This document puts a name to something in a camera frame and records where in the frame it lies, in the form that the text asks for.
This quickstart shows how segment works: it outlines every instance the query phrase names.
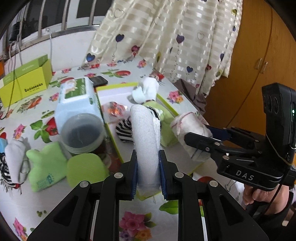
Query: metal screw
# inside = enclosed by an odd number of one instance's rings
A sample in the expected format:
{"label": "metal screw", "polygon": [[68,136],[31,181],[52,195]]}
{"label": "metal screw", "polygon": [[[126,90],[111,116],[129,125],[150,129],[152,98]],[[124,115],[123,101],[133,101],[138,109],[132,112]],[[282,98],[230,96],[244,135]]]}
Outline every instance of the metal screw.
{"label": "metal screw", "polygon": [[212,187],[217,187],[218,186],[218,183],[216,182],[216,181],[210,181],[210,185],[212,186]]}
{"label": "metal screw", "polygon": [[184,174],[181,173],[181,172],[176,172],[176,173],[175,173],[175,177],[177,177],[177,178],[182,178],[182,177],[184,177]]}
{"label": "metal screw", "polygon": [[122,178],[123,174],[121,172],[117,172],[117,173],[114,174],[114,177],[115,178]]}
{"label": "metal screw", "polygon": [[89,182],[88,181],[82,181],[79,186],[82,187],[82,188],[86,188],[87,186],[89,185]]}

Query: plastic container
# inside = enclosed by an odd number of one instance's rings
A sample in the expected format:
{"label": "plastic container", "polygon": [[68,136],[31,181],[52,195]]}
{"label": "plastic container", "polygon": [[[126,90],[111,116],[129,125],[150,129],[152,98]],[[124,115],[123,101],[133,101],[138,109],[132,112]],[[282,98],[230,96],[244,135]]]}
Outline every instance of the plastic container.
{"label": "plastic container", "polygon": [[105,128],[96,115],[82,113],[68,119],[60,133],[65,148],[73,154],[105,155]]}

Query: curtain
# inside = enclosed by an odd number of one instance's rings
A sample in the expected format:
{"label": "curtain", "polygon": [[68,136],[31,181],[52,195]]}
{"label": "curtain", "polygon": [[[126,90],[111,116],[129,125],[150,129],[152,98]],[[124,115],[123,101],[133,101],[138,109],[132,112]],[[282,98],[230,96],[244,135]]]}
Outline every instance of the curtain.
{"label": "curtain", "polygon": [[139,54],[172,83],[207,96],[228,76],[241,14],[242,0],[114,0],[82,67]]}

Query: cardboard box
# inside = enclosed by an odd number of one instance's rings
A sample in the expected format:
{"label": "cardboard box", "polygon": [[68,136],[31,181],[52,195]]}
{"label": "cardboard box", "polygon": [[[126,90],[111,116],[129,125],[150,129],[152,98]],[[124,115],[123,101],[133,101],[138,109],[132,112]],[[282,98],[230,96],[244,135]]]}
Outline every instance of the cardboard box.
{"label": "cardboard box", "polygon": [[51,62],[47,60],[41,67],[22,75],[0,89],[0,98],[3,106],[9,106],[10,98],[12,98],[11,104],[13,104],[27,96],[46,90],[51,79]]}
{"label": "cardboard box", "polygon": [[[23,64],[21,67],[16,68],[15,69],[15,78],[19,78],[22,75],[33,71],[39,67],[41,67],[46,61],[47,61],[48,57],[47,55],[41,56],[37,59],[34,59],[26,64]],[[4,76],[2,80],[0,80],[0,82],[3,82],[3,84],[0,84],[0,88],[2,86],[8,85],[10,82],[12,82],[14,79],[14,73],[13,71],[10,72],[8,75]]]}

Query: green label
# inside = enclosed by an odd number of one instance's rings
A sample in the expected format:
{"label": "green label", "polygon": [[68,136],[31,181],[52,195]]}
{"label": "green label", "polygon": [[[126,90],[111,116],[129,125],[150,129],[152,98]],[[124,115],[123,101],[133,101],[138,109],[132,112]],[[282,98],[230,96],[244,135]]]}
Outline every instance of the green label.
{"label": "green label", "polygon": [[65,88],[65,99],[85,95],[85,80],[68,80]]}

